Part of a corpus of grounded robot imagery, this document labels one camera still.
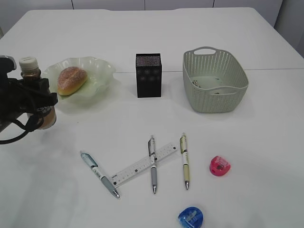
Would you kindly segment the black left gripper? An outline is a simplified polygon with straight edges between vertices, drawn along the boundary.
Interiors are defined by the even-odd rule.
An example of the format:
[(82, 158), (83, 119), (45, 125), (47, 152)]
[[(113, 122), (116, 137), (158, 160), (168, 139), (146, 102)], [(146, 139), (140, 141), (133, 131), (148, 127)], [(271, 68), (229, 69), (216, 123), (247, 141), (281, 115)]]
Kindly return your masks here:
[[(0, 73), (0, 130), (14, 123), (23, 130), (34, 131), (43, 124), (42, 116), (36, 111), (31, 89), (25, 87), (23, 79), (9, 78)], [(58, 102), (57, 94), (51, 92), (53, 101), (46, 105), (54, 106)]]

